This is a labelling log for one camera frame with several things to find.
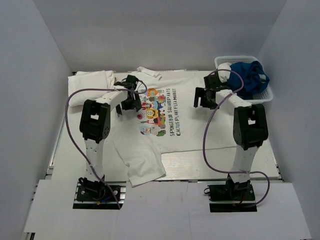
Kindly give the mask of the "green and white t-shirt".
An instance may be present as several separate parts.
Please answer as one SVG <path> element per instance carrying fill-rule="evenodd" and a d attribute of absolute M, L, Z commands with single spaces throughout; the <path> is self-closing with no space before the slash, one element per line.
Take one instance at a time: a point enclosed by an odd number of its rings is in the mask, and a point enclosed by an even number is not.
<path fill-rule="evenodd" d="M 218 78 L 222 84 L 226 84 L 230 78 L 231 65 L 232 64 L 230 62 L 224 62 L 219 64 L 217 67 Z"/>

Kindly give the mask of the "white printed t-shirt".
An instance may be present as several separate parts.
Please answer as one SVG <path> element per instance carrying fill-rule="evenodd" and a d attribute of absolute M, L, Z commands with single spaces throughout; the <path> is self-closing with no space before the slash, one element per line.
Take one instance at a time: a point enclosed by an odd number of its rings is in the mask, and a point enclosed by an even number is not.
<path fill-rule="evenodd" d="M 111 114 L 111 145 L 127 166 L 132 186 L 165 175 L 162 154 L 215 150 L 236 145 L 233 118 L 224 111 L 194 107 L 196 87 L 201 77 L 165 79 L 145 73 L 133 75 L 143 81 L 139 88 L 141 109 Z"/>

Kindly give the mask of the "blue t-shirt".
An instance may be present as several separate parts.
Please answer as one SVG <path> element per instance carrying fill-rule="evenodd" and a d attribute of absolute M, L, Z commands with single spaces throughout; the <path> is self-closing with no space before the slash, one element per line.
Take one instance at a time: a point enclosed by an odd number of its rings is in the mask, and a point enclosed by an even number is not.
<path fill-rule="evenodd" d="M 236 62 L 230 65 L 230 69 L 243 79 L 243 88 L 237 94 L 244 100 L 253 99 L 254 95 L 262 93 L 269 85 L 270 78 L 257 60 L 251 63 Z"/>

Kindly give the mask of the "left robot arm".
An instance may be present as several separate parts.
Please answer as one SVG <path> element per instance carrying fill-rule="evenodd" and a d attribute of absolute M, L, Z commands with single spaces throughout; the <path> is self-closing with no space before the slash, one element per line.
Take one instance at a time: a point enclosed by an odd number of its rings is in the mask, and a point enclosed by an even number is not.
<path fill-rule="evenodd" d="M 84 102 L 79 130 L 85 143 L 85 179 L 91 182 L 104 179 L 103 149 L 111 132 L 113 110 L 121 115 L 122 111 L 138 111 L 141 107 L 138 92 L 125 89 L 110 91 L 95 100 Z"/>

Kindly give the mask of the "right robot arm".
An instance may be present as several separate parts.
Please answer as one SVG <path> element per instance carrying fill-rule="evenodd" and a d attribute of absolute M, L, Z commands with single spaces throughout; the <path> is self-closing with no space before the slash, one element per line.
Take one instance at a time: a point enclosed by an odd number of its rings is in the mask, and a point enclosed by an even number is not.
<path fill-rule="evenodd" d="M 225 187 L 225 192 L 229 198 L 236 200 L 243 195 L 242 184 L 249 182 L 254 157 L 269 136 L 265 107 L 242 99 L 230 89 L 218 91 L 202 87 L 195 88 L 193 106 L 215 112 L 221 108 L 233 116 L 232 134 L 236 152 L 232 168 L 227 172 L 232 183 Z"/>

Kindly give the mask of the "white plastic basket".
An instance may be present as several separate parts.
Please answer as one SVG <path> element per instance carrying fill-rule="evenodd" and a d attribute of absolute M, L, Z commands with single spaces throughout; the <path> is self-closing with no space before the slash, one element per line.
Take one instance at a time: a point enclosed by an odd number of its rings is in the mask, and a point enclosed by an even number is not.
<path fill-rule="evenodd" d="M 258 59 L 254 56 L 250 55 L 230 55 L 230 56 L 217 56 L 214 59 L 214 64 L 215 67 L 217 68 L 220 64 L 223 63 L 238 63 L 238 62 L 243 62 L 243 63 L 252 63 L 254 61 L 257 61 Z M 259 94 L 254 94 L 253 99 L 248 99 L 247 101 L 252 104 L 262 104 L 264 102 L 270 102 L 273 99 L 273 93 L 271 90 L 271 87 L 268 85 L 267 88 L 259 93 Z"/>

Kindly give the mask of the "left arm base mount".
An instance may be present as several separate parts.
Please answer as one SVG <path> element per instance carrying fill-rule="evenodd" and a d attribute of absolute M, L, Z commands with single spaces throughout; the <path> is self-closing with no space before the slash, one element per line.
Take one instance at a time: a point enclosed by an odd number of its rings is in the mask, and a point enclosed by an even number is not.
<path fill-rule="evenodd" d="M 111 184 L 108 188 L 101 181 L 80 177 L 74 194 L 73 209 L 120 210 L 126 197 L 124 183 Z"/>

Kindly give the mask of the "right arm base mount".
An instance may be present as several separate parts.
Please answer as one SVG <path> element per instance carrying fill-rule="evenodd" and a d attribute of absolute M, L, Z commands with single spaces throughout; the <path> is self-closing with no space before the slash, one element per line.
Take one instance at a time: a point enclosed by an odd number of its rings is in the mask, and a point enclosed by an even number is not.
<path fill-rule="evenodd" d="M 208 185 L 203 193 L 209 198 L 211 213 L 256 212 L 256 197 L 251 181 L 234 183 L 227 179 L 224 184 Z"/>

